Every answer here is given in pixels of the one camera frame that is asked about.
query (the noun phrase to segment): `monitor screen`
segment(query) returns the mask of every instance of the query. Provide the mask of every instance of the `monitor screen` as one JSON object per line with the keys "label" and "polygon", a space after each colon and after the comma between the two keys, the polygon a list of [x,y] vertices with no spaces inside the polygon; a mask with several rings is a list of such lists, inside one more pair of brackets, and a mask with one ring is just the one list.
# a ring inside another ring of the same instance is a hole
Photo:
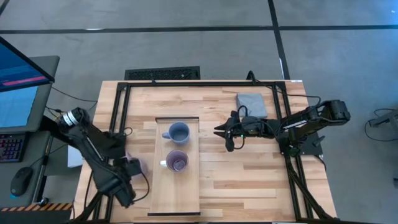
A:
{"label": "monitor screen", "polygon": [[0,92],[48,84],[53,78],[0,37]]}

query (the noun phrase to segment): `black cable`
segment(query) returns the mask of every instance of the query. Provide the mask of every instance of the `black cable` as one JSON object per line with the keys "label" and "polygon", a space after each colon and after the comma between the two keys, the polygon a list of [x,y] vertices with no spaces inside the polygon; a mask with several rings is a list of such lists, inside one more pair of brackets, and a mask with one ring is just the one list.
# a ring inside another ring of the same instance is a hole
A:
{"label": "black cable", "polygon": [[280,129],[282,129],[282,126],[286,123],[286,121],[287,121],[287,120],[285,120],[284,122],[282,122],[282,123],[279,125],[278,129],[276,129],[276,131],[274,132],[274,136],[275,136],[277,142],[279,142],[279,134],[281,133]]}
{"label": "black cable", "polygon": [[375,139],[375,138],[372,138],[371,136],[369,136],[368,135],[368,132],[366,131],[366,125],[367,124],[369,124],[369,126],[371,125],[371,121],[373,121],[373,120],[375,120],[375,119],[370,119],[369,121],[367,121],[366,123],[365,123],[365,126],[364,126],[364,131],[365,131],[365,135],[369,138],[369,139],[372,139],[372,140],[375,140],[375,141],[380,141],[380,142],[390,142],[390,141],[396,141],[396,140],[398,140],[398,138],[395,138],[395,139]]}
{"label": "black cable", "polygon": [[73,219],[75,219],[75,199],[72,200]]}
{"label": "black cable", "polygon": [[126,129],[130,129],[131,130],[131,132],[129,134],[124,133],[126,136],[129,136],[130,134],[132,134],[132,128],[131,127],[124,128],[124,130],[126,130]]}
{"label": "black cable", "polygon": [[339,122],[341,122],[341,121],[333,121],[333,120],[330,120],[330,119],[328,119],[328,118],[324,118],[324,117],[314,117],[314,119],[321,119],[321,120],[324,120],[324,121],[327,121],[327,122],[329,122],[329,123],[339,123]]}
{"label": "black cable", "polygon": [[374,115],[380,117],[376,112],[377,111],[382,111],[382,110],[389,110],[389,111],[393,111],[394,109],[390,109],[390,108],[380,108],[380,109],[376,109],[373,111]]}
{"label": "black cable", "polygon": [[54,109],[54,108],[51,108],[51,107],[48,107],[48,106],[45,106],[47,109],[49,109],[49,110],[52,110],[52,111],[55,111],[55,112],[57,112],[57,113],[64,113],[64,111],[62,111],[62,110],[60,110],[60,109]]}
{"label": "black cable", "polygon": [[55,115],[50,109],[47,108],[47,111],[48,111],[52,116],[54,116],[54,118],[58,118],[58,116]]}
{"label": "black cable", "polygon": [[145,178],[145,181],[147,182],[148,190],[147,190],[147,193],[146,193],[144,196],[142,196],[142,197],[139,198],[139,199],[133,200],[133,201],[132,201],[133,203],[138,202],[138,201],[140,201],[140,200],[146,198],[146,197],[148,196],[148,194],[149,194],[149,181],[148,181],[147,177],[145,176],[145,174],[144,174],[142,171],[141,171],[141,174],[142,174],[142,176]]}
{"label": "black cable", "polygon": [[52,86],[51,86],[51,88],[56,90],[56,91],[58,91],[58,92],[60,92],[60,93],[62,93],[62,94],[64,94],[65,96],[69,96],[70,98],[73,98],[73,99],[76,99],[76,100],[81,100],[81,101],[86,101],[86,102],[97,102],[97,100],[84,100],[84,99],[77,98],[75,96],[71,96],[71,95],[69,95],[67,93],[64,93],[61,90],[58,90],[58,89],[56,89],[55,87],[52,87]]}
{"label": "black cable", "polygon": [[93,109],[93,108],[95,107],[95,105],[97,105],[97,103],[98,103],[98,102],[96,101],[96,102],[94,103],[94,105],[91,106],[91,108],[88,109],[88,111],[91,111],[91,109]]}
{"label": "black cable", "polygon": [[[272,90],[271,87],[263,84],[263,82],[261,82],[260,80],[255,80],[256,82],[260,83],[261,85],[264,85],[265,87],[267,87],[268,89]],[[299,95],[299,94],[288,94],[286,93],[287,96],[301,96],[301,97],[306,97],[306,98],[317,98],[318,99],[318,103],[316,104],[316,106],[318,106],[321,103],[321,98],[320,96],[310,96],[310,95]]]}
{"label": "black cable", "polygon": [[323,161],[323,159],[321,158],[321,156],[320,155],[313,155],[313,156],[315,156],[315,158],[317,158],[323,164],[323,166],[325,167],[325,171],[326,171],[326,164],[325,164],[325,161]]}
{"label": "black cable", "polygon": [[272,131],[272,133],[274,134],[274,136],[275,136],[275,132],[274,132],[274,130],[273,130],[273,128],[267,123],[267,122],[265,122],[265,121],[262,121],[262,120],[260,120],[259,122],[261,122],[261,123],[263,123],[263,124],[265,124],[271,131]]}
{"label": "black cable", "polygon": [[88,184],[87,184],[87,189],[86,189],[86,195],[85,195],[85,203],[83,204],[84,208],[87,207],[87,195],[88,195],[88,190],[90,189],[91,178],[93,178],[93,171],[91,171],[91,173],[90,173],[90,178],[88,179]]}
{"label": "black cable", "polygon": [[[59,149],[61,149],[63,146],[67,146],[67,145],[68,145],[68,144],[64,144],[64,145],[58,147],[56,150],[49,152],[49,155],[50,155],[51,153],[53,153],[53,152],[57,152],[57,151],[58,151]],[[37,159],[36,161],[34,161],[29,167],[31,167],[31,166],[32,166],[33,164],[35,164],[37,161],[43,159],[45,156],[47,156],[47,155],[43,155],[42,157],[38,158],[38,159]]]}
{"label": "black cable", "polygon": [[248,116],[248,108],[247,108],[246,106],[244,106],[244,105],[242,105],[242,106],[240,106],[240,107],[238,108],[238,115],[239,115],[239,111],[240,111],[242,108],[244,108],[244,109],[246,110],[246,112],[244,113],[245,116]]}
{"label": "black cable", "polygon": [[229,134],[229,132],[230,132],[235,126],[237,126],[237,125],[239,125],[239,124],[242,125],[242,122],[235,123],[235,124],[233,124],[231,127],[229,127],[228,129],[225,130],[225,139],[228,138],[227,135]]}
{"label": "black cable", "polygon": [[239,147],[239,148],[234,147],[234,149],[242,149],[242,148],[243,148],[243,146],[244,146],[244,138],[245,138],[245,137],[242,137],[242,138],[243,138],[242,146]]}

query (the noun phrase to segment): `gray cloth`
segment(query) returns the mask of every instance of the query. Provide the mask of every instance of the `gray cloth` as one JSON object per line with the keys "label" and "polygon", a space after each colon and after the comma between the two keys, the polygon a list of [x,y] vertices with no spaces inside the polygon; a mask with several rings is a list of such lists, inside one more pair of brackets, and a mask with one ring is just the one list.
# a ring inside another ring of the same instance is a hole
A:
{"label": "gray cloth", "polygon": [[[236,104],[238,108],[242,105],[248,108],[248,116],[257,118],[267,118],[267,110],[264,99],[260,93],[238,93],[236,95]],[[240,116],[245,116],[245,109],[239,111]]]}

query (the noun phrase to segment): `butcher block tabletop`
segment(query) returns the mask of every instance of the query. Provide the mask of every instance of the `butcher block tabletop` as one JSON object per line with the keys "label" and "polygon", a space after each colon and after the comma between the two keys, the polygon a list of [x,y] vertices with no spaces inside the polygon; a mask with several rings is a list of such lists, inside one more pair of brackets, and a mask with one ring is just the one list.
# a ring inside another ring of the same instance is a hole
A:
{"label": "butcher block tabletop", "polygon": [[[227,80],[207,80],[227,82]],[[120,81],[105,81],[99,93],[94,125],[108,131]],[[285,81],[288,94],[304,95],[302,82]],[[236,110],[237,93],[261,93],[268,118],[276,119],[272,91],[264,86],[173,86],[132,87],[129,97],[126,127],[132,128],[127,137],[126,150],[131,156],[142,159],[148,166],[147,177],[152,185],[156,137],[156,117],[198,116],[200,216],[153,217],[148,216],[152,194],[131,205],[120,206],[114,199],[111,222],[292,222],[295,221],[292,198],[285,167],[275,139],[246,138],[240,150],[228,152],[225,140],[213,134],[214,127],[226,122],[232,110]],[[116,127],[119,127],[124,91],[120,97]],[[279,95],[282,115],[285,116],[283,98]],[[292,113],[308,106],[305,97],[289,96]],[[240,139],[235,139],[240,146]],[[303,168],[309,191],[318,203],[335,217],[336,212],[330,193],[325,168],[314,156],[302,156]],[[85,193],[91,169],[83,163],[75,196],[75,213],[83,211]],[[137,197],[147,192],[143,177],[132,180]],[[96,193],[91,183],[88,202]],[[302,217],[305,217],[303,197],[297,189]],[[107,199],[101,204],[100,218],[105,216]]]}

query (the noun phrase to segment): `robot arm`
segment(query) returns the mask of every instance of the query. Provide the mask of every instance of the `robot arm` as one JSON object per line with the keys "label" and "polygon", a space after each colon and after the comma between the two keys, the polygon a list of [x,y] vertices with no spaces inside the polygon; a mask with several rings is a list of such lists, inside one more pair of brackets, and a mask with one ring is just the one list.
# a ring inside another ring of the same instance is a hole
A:
{"label": "robot arm", "polygon": [[226,148],[232,152],[234,148],[233,138],[236,137],[261,137],[261,138],[277,138],[279,134],[289,131],[289,145],[292,148],[300,149],[301,142],[305,138],[326,126],[343,125],[350,119],[350,114],[343,101],[330,100],[324,101],[316,106],[309,106],[303,111],[287,116],[282,120],[261,119],[253,116],[239,118],[237,111],[231,112],[225,124],[215,127],[214,133],[225,138]]}
{"label": "robot arm", "polygon": [[[91,124],[88,113],[75,108],[57,120],[60,132],[70,144],[76,147],[93,171],[93,180],[102,195],[114,195],[123,207],[128,208],[136,197],[130,184],[131,176],[140,174],[138,160],[127,161],[123,134],[111,134],[100,131]],[[114,159],[114,165],[106,162],[105,157]]]}

